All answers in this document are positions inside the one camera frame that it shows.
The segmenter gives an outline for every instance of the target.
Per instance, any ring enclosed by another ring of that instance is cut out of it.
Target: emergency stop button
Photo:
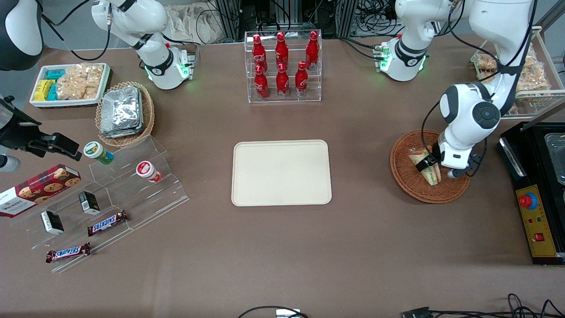
[[[528,192],[518,198],[518,203],[523,208],[533,210],[537,208],[537,196],[531,192]]]

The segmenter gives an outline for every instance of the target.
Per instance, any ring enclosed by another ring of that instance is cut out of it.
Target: aluminum foil package
[[[145,128],[141,91],[126,86],[109,91],[102,98],[100,133],[107,138],[134,135]]]

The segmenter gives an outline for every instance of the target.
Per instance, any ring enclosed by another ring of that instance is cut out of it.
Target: black machine
[[[512,185],[534,264],[565,265],[565,123],[522,122],[501,135],[498,150]]]
[[[45,153],[60,153],[79,161],[79,144],[56,132],[48,135],[39,130],[40,122],[12,105],[14,98],[0,98],[0,145],[31,152],[43,158]]]

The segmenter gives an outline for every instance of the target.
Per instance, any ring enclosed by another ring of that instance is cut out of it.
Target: acrylic display stand
[[[247,75],[247,97],[249,103],[272,103],[272,102],[305,102],[321,101],[321,71],[322,71],[322,41],[318,37],[320,52],[318,57],[318,67],[316,70],[308,71],[308,89],[306,96],[296,96],[294,77],[298,71],[298,62],[306,60],[306,44],[310,40],[312,30],[284,31],[286,34],[286,44],[288,45],[289,58],[288,70],[290,96],[284,100],[277,95],[276,76],[278,73],[275,60],[275,45],[277,43],[276,34],[278,31],[245,32],[245,67]],[[253,62],[253,35],[260,34],[261,42],[267,52],[267,77],[269,87],[269,98],[265,101],[259,99],[255,89],[255,63]]]
[[[122,148],[114,152],[112,163],[91,164],[90,176],[82,173],[82,181],[79,184],[53,197],[52,203],[47,201],[15,217],[12,225],[26,228],[31,248],[43,252],[38,261],[44,261],[49,250],[63,250],[90,242],[90,256],[82,255],[47,264],[53,266],[53,272],[64,272],[89,257],[96,257],[97,251],[188,200],[180,181],[169,169],[163,156],[165,151],[152,136]],[[159,182],[151,183],[136,174],[135,168],[143,160],[150,161],[161,172],[162,179]],[[78,196],[81,191],[95,194],[100,213],[92,215],[82,212]],[[64,233],[54,235],[45,231],[40,216],[45,210],[59,215]],[[88,226],[101,222],[121,210],[126,212],[127,221],[88,237]]]

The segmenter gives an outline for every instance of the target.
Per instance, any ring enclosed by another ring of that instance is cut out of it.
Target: white tray
[[[331,200],[324,140],[254,141],[234,147],[234,205],[328,204]]]
[[[90,98],[87,100],[64,100],[64,101],[35,101],[33,100],[33,95],[39,85],[39,81],[45,79],[45,74],[50,70],[60,70],[66,69],[67,67],[74,64],[62,64],[62,65],[46,65],[41,67],[39,74],[37,74],[36,83],[33,86],[31,96],[29,96],[29,103],[38,108],[67,108],[67,107],[79,107],[85,105],[96,106],[98,101],[102,98],[104,91],[106,90],[106,84],[108,83],[108,77],[110,76],[110,67],[106,63],[92,63],[94,65],[102,65],[104,69],[102,70],[102,77],[100,78],[100,84],[98,85],[98,92],[95,98]]]

